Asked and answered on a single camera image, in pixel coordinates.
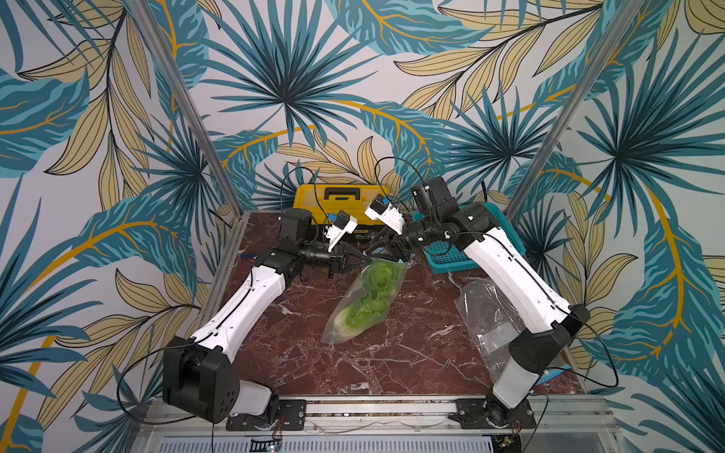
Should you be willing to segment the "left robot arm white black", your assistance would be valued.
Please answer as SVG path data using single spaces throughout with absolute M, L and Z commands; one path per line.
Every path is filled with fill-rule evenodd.
M 257 256 L 244 283 L 213 317 L 188 338 L 164 349 L 162 400 L 213 424 L 231 414 L 270 425 L 279 417 L 279 398 L 270 387 L 242 381 L 233 369 L 237 353 L 266 309 L 306 266 L 329 273 L 351 272 L 372 262 L 350 243 L 273 247 Z

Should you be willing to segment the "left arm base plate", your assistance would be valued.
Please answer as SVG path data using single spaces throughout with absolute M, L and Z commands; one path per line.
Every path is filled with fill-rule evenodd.
M 231 413 L 227 419 L 227 431 L 271 433 L 281 428 L 283 432 L 302 431 L 306 421 L 305 399 L 274 400 L 260 415 Z

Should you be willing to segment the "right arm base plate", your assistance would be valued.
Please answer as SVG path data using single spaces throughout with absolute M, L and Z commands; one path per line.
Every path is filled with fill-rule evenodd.
M 484 430 L 485 428 L 534 428 L 534 411 L 524 399 L 509 409 L 502 403 L 488 398 L 459 398 L 454 401 L 455 409 L 447 418 L 458 423 L 462 430 Z

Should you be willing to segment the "chinese cabbage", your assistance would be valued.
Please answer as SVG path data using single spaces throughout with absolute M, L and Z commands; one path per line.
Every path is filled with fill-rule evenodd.
M 334 343 L 345 343 L 385 321 L 390 303 L 362 296 L 342 309 L 333 320 Z
M 362 288 L 374 299 L 392 302 L 405 279 L 407 265 L 403 262 L 373 260 L 362 273 Z

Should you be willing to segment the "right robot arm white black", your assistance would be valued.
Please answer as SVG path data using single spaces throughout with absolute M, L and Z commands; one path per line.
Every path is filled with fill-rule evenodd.
M 390 203 L 373 201 L 366 216 L 386 230 L 377 238 L 393 260 L 408 260 L 415 248 L 435 242 L 454 245 L 502 290 L 524 325 L 508 345 L 510 358 L 486 397 L 487 413 L 508 415 L 521 407 L 552 361 L 590 319 L 532 269 L 509 240 L 498 218 L 481 203 L 406 222 Z

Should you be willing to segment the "clear zipper bag blue seal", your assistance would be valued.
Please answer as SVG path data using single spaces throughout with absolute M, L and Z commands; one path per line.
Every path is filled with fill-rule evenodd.
M 342 344 L 383 323 L 400 293 L 407 270 L 404 262 L 373 260 L 330 315 L 321 343 Z

